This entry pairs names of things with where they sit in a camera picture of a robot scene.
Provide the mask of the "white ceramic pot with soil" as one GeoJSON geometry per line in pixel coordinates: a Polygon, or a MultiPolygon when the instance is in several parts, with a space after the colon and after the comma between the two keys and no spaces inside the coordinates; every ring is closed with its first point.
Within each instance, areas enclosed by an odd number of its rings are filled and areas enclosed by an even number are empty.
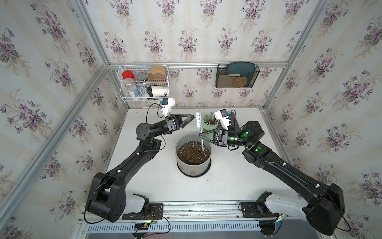
{"type": "Polygon", "coordinates": [[[204,140],[205,150],[202,151],[201,138],[198,134],[188,134],[178,140],[175,148],[176,159],[189,165],[198,165],[211,158],[212,148],[204,140]]]}

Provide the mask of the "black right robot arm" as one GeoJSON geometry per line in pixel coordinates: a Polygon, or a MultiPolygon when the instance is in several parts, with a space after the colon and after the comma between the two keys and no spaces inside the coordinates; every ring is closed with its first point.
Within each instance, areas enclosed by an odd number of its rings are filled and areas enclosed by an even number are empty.
{"type": "Polygon", "coordinates": [[[292,199],[263,193],[260,197],[271,213],[290,215],[307,221],[318,232],[331,236],[345,214],[343,190],[335,183],[327,185],[281,159],[271,148],[261,143],[264,136],[257,121],[248,121],[240,132],[228,129],[203,131],[201,139],[228,147],[243,146],[242,154],[250,163],[274,175],[303,198],[301,203],[292,199]]]}

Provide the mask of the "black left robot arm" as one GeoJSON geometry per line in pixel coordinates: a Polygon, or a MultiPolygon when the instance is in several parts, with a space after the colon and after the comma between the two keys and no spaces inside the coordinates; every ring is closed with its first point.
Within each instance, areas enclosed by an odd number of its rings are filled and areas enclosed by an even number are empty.
{"type": "Polygon", "coordinates": [[[132,177],[161,150],[156,136],[171,134],[184,128],[195,118],[192,114],[170,114],[157,123],[140,123],[136,127],[136,150],[114,169],[97,173],[89,190],[85,212],[103,220],[116,222],[126,207],[125,188],[132,177]]]}

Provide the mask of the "black pot saucer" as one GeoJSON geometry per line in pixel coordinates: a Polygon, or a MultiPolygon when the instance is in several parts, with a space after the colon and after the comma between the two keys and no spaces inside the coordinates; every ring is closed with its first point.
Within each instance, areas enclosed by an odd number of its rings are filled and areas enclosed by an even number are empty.
{"type": "Polygon", "coordinates": [[[177,159],[178,169],[187,177],[197,178],[205,175],[211,167],[212,159],[198,164],[198,165],[189,165],[182,162],[180,159],[177,159]]]}

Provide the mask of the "green pencil cup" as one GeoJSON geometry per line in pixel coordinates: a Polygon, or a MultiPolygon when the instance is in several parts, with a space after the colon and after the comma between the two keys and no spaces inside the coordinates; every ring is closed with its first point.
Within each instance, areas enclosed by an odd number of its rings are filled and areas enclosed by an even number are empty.
{"type": "Polygon", "coordinates": [[[205,114],[202,121],[203,132],[217,129],[217,127],[218,120],[216,119],[214,113],[210,112],[209,114],[205,114]]]}

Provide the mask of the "white cylindrical speaker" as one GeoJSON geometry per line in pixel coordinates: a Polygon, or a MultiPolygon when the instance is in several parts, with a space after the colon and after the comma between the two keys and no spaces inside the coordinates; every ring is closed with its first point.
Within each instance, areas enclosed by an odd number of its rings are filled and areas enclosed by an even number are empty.
{"type": "Polygon", "coordinates": [[[151,86],[148,87],[148,94],[152,98],[168,97],[169,88],[168,87],[151,85],[151,86]]]}

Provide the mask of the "brown cardboard cup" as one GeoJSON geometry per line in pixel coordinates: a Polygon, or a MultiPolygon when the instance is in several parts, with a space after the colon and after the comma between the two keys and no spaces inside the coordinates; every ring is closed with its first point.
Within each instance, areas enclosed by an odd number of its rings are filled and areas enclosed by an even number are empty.
{"type": "Polygon", "coordinates": [[[167,68],[162,65],[153,65],[148,74],[149,80],[167,80],[167,68]]]}

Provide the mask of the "round cork coaster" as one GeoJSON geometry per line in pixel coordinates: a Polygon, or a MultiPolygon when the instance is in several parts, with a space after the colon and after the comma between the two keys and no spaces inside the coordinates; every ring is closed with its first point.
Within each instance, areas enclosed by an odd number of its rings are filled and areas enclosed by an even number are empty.
{"type": "Polygon", "coordinates": [[[234,88],[243,88],[247,85],[248,80],[246,77],[237,77],[232,81],[232,86],[234,88]]]}

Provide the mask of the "clear plastic bottle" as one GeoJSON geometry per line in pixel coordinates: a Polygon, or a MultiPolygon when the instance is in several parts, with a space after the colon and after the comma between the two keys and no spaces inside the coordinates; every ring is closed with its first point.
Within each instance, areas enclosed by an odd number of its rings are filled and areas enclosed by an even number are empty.
{"type": "Polygon", "coordinates": [[[125,88],[126,88],[126,90],[128,92],[128,95],[131,98],[139,97],[139,91],[138,91],[138,88],[135,85],[135,82],[134,82],[133,79],[131,79],[131,78],[124,79],[124,85],[125,85],[125,88]]]}

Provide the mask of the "teal plate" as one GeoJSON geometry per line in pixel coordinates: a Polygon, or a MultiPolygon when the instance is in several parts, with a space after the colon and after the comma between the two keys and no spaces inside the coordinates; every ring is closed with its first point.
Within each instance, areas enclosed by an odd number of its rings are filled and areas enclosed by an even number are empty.
{"type": "Polygon", "coordinates": [[[251,62],[234,62],[227,66],[226,75],[237,75],[240,77],[245,77],[247,79],[247,84],[245,87],[253,87],[253,75],[255,73],[257,65],[251,62]]]}

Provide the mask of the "small circuit board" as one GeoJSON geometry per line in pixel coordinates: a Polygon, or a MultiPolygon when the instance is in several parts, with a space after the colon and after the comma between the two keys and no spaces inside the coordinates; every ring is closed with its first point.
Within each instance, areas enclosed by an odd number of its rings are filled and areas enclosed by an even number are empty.
{"type": "Polygon", "coordinates": [[[150,227],[150,223],[136,223],[134,225],[134,231],[148,231],[150,227]]]}

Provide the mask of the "black mesh wall organizer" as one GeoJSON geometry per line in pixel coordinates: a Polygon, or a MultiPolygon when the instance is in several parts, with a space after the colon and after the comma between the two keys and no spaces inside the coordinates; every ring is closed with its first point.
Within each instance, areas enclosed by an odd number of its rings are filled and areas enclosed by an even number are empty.
{"type": "MultiPolygon", "coordinates": [[[[215,78],[215,87],[216,88],[227,88],[227,89],[228,88],[234,88],[232,86],[232,81],[235,78],[239,77],[239,74],[237,74],[237,75],[226,75],[226,69],[227,69],[228,65],[229,64],[227,64],[227,65],[222,65],[222,64],[218,65],[217,71],[216,71],[216,78],[215,78]]],[[[260,68],[257,65],[255,73],[253,75],[253,79],[252,79],[254,84],[255,84],[259,74],[260,74],[260,68]]]]}

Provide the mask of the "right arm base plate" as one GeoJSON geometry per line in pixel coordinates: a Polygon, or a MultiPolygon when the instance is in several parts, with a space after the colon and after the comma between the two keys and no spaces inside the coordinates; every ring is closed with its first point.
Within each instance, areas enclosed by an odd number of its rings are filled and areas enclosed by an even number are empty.
{"type": "Polygon", "coordinates": [[[257,202],[241,202],[238,206],[244,218],[278,218],[279,214],[272,213],[264,204],[257,202]]]}

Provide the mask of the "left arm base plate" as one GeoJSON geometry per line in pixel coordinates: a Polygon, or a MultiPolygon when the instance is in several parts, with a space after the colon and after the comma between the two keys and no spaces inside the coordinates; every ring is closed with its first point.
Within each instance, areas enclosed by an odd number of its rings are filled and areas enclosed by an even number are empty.
{"type": "Polygon", "coordinates": [[[139,213],[129,213],[123,214],[122,220],[131,221],[131,220],[162,220],[163,218],[163,208],[164,204],[162,203],[149,203],[143,206],[143,209],[139,213]]]}

